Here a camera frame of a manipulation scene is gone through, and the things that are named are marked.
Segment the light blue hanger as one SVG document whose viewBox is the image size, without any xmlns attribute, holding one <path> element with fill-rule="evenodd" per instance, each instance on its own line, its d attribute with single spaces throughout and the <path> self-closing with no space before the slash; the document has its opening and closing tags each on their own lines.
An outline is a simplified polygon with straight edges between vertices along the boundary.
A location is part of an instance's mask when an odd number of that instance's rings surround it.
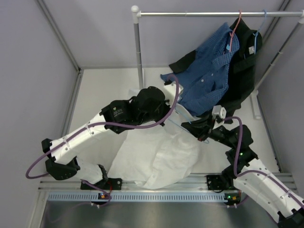
<svg viewBox="0 0 304 228">
<path fill-rule="evenodd" d="M 188 133 L 190 133 L 186 128 L 181 126 L 181 124 L 183 122 L 191 123 L 191 121 L 193 121 L 192 118 L 189 118 L 185 114 L 182 114 L 182 113 L 174 110 L 172 112 L 172 114 L 167 118 L 167 120 L 172 122 L 174 125 L 178 126 L 179 128 L 181 128 L 182 130 L 187 131 Z"/>
</svg>

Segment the white shirt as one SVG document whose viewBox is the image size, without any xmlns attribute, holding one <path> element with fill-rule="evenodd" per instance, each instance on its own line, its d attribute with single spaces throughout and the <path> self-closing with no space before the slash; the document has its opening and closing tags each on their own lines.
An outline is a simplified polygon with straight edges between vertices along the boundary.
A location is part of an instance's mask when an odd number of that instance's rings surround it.
<svg viewBox="0 0 304 228">
<path fill-rule="evenodd" d="M 175 110 L 190 117 L 180 105 Z M 128 131 L 108 176 L 160 189 L 189 176 L 199 154 L 197 139 L 166 119 L 164 127 Z"/>
</svg>

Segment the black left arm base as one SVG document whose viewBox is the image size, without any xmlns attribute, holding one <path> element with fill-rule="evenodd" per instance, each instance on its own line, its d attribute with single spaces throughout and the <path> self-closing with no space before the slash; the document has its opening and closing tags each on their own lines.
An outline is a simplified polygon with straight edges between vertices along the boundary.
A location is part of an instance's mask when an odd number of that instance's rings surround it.
<svg viewBox="0 0 304 228">
<path fill-rule="evenodd" d="M 94 186 L 98 187 L 99 189 L 103 189 L 103 190 L 121 190 L 122 189 L 122 179 L 120 178 L 109 178 L 107 181 L 105 180 L 101 180 L 99 182 L 97 182 L 96 184 L 94 184 Z M 94 190 L 93 187 L 90 187 L 89 185 L 85 184 L 85 183 L 81 183 L 80 186 L 81 190 Z"/>
</svg>

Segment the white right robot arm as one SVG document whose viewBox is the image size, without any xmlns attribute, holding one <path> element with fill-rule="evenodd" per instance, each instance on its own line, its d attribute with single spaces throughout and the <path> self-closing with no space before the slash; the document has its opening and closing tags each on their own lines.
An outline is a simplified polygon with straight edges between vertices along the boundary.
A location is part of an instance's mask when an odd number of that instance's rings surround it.
<svg viewBox="0 0 304 228">
<path fill-rule="evenodd" d="M 208 189 L 222 192 L 238 190 L 261 206 L 279 228 L 302 228 L 304 226 L 304 199 L 290 190 L 259 159 L 250 148 L 253 143 L 251 131 L 242 124 L 228 130 L 216 127 L 216 120 L 203 119 L 182 123 L 198 141 L 211 138 L 227 147 L 230 165 L 221 174 L 207 176 Z"/>
</svg>

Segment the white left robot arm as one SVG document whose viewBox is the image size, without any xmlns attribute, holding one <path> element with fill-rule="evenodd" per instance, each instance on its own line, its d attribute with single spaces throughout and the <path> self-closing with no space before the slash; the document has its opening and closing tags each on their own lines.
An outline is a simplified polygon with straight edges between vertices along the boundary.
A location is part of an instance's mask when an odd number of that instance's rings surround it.
<svg viewBox="0 0 304 228">
<path fill-rule="evenodd" d="M 108 177 L 104 167 L 86 162 L 78 155 L 109 135 L 160 121 L 169 112 L 173 101 L 174 94 L 150 86 L 130 99 L 112 101 L 88 123 L 63 138 L 45 139 L 43 151 L 50 153 L 45 162 L 47 173 L 57 181 L 77 177 L 98 190 L 105 188 Z"/>
</svg>

